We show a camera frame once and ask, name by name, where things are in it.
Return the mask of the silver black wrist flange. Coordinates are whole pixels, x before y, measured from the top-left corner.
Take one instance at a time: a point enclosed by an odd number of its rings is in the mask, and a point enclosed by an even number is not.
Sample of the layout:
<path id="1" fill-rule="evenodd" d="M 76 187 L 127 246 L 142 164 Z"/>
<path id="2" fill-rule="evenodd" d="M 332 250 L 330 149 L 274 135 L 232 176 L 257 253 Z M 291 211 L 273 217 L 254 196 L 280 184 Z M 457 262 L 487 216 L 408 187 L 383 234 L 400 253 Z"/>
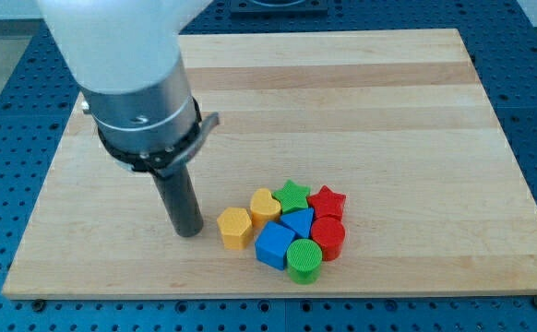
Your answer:
<path id="1" fill-rule="evenodd" d="M 133 172 L 171 176 L 196 156 L 220 123 L 217 113 L 201 116 L 182 58 L 163 80 L 144 89 L 82 93 L 103 146 Z"/>

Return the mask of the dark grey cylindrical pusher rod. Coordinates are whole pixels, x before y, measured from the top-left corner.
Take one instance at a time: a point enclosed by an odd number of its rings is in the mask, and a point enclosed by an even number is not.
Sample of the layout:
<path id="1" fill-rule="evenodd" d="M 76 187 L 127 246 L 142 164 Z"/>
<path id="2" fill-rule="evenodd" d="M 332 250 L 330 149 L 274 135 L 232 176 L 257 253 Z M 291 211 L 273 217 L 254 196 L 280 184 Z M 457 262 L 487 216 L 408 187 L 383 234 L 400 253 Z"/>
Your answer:
<path id="1" fill-rule="evenodd" d="M 167 177 L 153 176 L 174 231 L 181 237 L 193 237 L 204 225 L 197 197 L 186 166 Z"/>

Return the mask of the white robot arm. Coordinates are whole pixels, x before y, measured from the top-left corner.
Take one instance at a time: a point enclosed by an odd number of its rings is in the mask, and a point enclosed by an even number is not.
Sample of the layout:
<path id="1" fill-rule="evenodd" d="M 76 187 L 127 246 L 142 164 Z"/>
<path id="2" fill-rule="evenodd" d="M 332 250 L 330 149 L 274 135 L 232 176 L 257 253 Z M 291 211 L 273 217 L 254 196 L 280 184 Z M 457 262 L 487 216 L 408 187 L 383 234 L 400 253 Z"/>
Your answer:
<path id="1" fill-rule="evenodd" d="M 186 164 L 219 124 L 192 95 L 178 41 L 209 0 L 41 0 L 108 153 L 148 172 L 175 232 L 203 228 Z"/>

